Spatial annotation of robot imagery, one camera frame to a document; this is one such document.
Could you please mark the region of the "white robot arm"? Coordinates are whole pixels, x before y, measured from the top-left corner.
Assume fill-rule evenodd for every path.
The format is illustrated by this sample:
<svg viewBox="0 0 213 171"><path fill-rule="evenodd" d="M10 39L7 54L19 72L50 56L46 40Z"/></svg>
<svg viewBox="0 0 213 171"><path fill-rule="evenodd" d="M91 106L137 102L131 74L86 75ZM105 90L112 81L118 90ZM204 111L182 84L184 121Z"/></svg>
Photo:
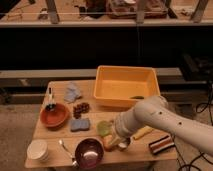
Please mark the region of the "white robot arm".
<svg viewBox="0 0 213 171"><path fill-rule="evenodd" d="M113 136L108 146L112 148L118 145L144 126L174 134L213 156L213 126L171 112L163 96L147 97L139 100L127 111L120 112L113 122Z"/></svg>

